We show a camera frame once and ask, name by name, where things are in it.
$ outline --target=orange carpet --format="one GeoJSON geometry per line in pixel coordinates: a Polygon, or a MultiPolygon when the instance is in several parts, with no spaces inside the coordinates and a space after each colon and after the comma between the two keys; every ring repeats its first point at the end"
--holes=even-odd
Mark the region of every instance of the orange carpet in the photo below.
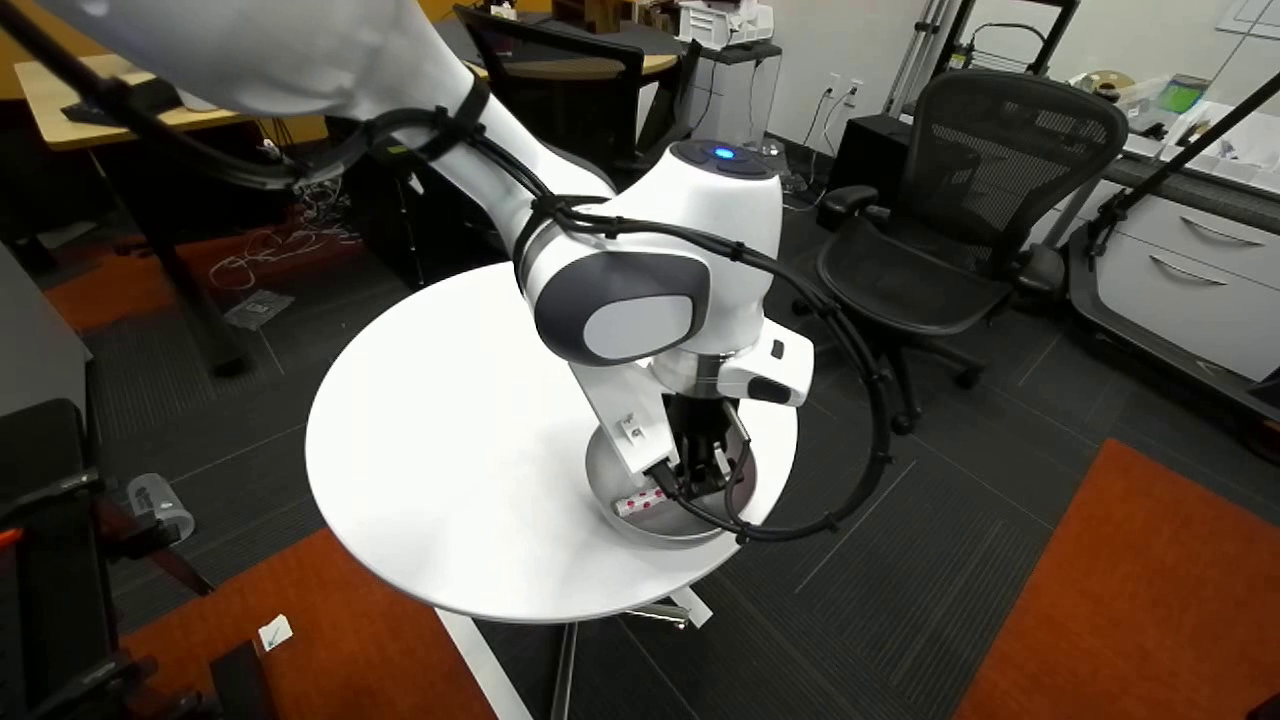
{"type": "MultiPolygon", "coordinates": [[[[44,283],[44,295],[75,333],[113,327],[175,302],[146,239],[127,239],[127,248],[119,248],[119,239],[75,243],[79,251],[61,256],[67,264],[63,276],[44,283]]],[[[302,276],[365,256],[365,248],[356,239],[298,239],[291,223],[281,223],[179,243],[175,256],[218,308],[231,308],[254,287],[288,287],[302,276]]]]}
{"type": "Polygon", "coordinates": [[[959,715],[1245,720],[1277,690],[1280,526],[1108,439],[959,715]]]}
{"type": "Polygon", "coordinates": [[[131,633],[124,649],[155,660],[153,696],[208,690],[208,664],[281,613],[291,638],[265,654],[281,720],[494,715],[438,613],[369,576],[332,530],[188,600],[131,633]]]}

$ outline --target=table top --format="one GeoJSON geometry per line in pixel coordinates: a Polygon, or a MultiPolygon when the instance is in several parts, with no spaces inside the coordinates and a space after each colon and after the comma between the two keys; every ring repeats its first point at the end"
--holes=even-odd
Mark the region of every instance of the table top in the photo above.
{"type": "MultiPolygon", "coordinates": [[[[99,74],[119,74],[127,82],[150,81],[153,73],[131,66],[124,54],[79,54],[93,73],[99,74]]],[[[29,107],[38,115],[39,139],[56,151],[72,151],[72,148],[99,148],[99,142],[124,142],[131,139],[127,128],[113,128],[113,123],[75,123],[63,115],[67,105],[75,105],[79,96],[52,74],[44,62],[26,59],[13,62],[15,82],[29,96],[29,107]]],[[[167,128],[179,133],[198,133],[198,128],[222,128],[222,123],[239,123],[243,115],[230,110],[230,107],[171,107],[161,115],[167,128]]]]}
{"type": "MultiPolygon", "coordinates": [[[[797,411],[741,408],[763,521],[797,454],[797,411]]],[[[440,278],[371,321],[310,416],[312,497],[342,545],[438,607],[504,625],[601,618],[722,567],[704,545],[615,526],[589,491],[596,416],[533,327],[508,264],[440,278]]]]}

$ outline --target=black office chair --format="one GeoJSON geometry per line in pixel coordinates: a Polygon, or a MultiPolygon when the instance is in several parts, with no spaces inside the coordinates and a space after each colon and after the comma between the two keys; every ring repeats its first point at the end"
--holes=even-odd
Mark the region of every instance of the black office chair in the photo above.
{"type": "Polygon", "coordinates": [[[515,25],[459,7],[459,19],[483,54],[490,87],[545,142],[596,165],[615,186],[644,177],[659,151],[687,137],[679,87],[692,81],[692,54],[644,74],[644,52],[565,27],[556,19],[515,25]],[[659,82],[636,137],[641,87],[659,82]]]}
{"type": "Polygon", "coordinates": [[[819,251],[819,278],[889,358],[899,431],[919,419],[905,348],[959,362],[958,385],[971,387],[983,362],[940,340],[979,327],[1022,287],[1065,287],[1061,251],[1026,239],[1122,154],[1124,133],[1112,105],[1070,82],[954,73],[917,105],[898,205],[877,207],[865,186],[831,191],[824,223],[852,226],[819,251]]]}

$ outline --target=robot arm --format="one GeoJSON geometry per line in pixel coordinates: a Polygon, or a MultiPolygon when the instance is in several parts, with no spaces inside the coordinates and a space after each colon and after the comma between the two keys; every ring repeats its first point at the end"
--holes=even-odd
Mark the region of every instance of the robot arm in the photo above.
{"type": "MultiPolygon", "coordinates": [[[[476,82],[418,0],[44,3],[131,62],[243,115],[459,110],[476,82]]],[[[750,251],[776,256],[785,223],[776,172],[736,154],[736,148],[679,142],[615,196],[596,172],[533,139],[504,105],[490,100],[479,123],[483,139],[530,166],[545,191],[592,196],[596,205],[582,213],[601,220],[651,223],[651,230],[615,239],[565,226],[536,215],[540,196],[474,142],[433,160],[494,215],[540,340],[576,367],[601,431],[629,473],[644,477],[678,462],[687,473],[687,434],[699,434],[699,424],[671,419],[687,403],[685,416],[714,416],[707,424],[722,427],[718,408],[724,399],[806,399],[813,345],[763,321],[770,270],[659,230],[736,237],[750,251]]],[[[413,128],[396,139],[421,148],[433,133],[413,128]]]]}

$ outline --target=cabinet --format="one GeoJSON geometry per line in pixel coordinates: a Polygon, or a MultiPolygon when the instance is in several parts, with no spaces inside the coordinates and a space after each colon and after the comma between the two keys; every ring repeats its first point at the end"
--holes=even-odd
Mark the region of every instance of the cabinet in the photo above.
{"type": "Polygon", "coordinates": [[[0,243],[0,416],[72,399],[83,411],[88,348],[0,243]]]}
{"type": "Polygon", "coordinates": [[[685,92],[685,120],[696,139],[763,139],[785,52],[776,42],[736,42],[699,52],[685,92]]]}
{"type": "Polygon", "coordinates": [[[1096,259],[1096,295],[1117,315],[1253,385],[1280,367],[1277,230],[1148,196],[1096,259]]]}

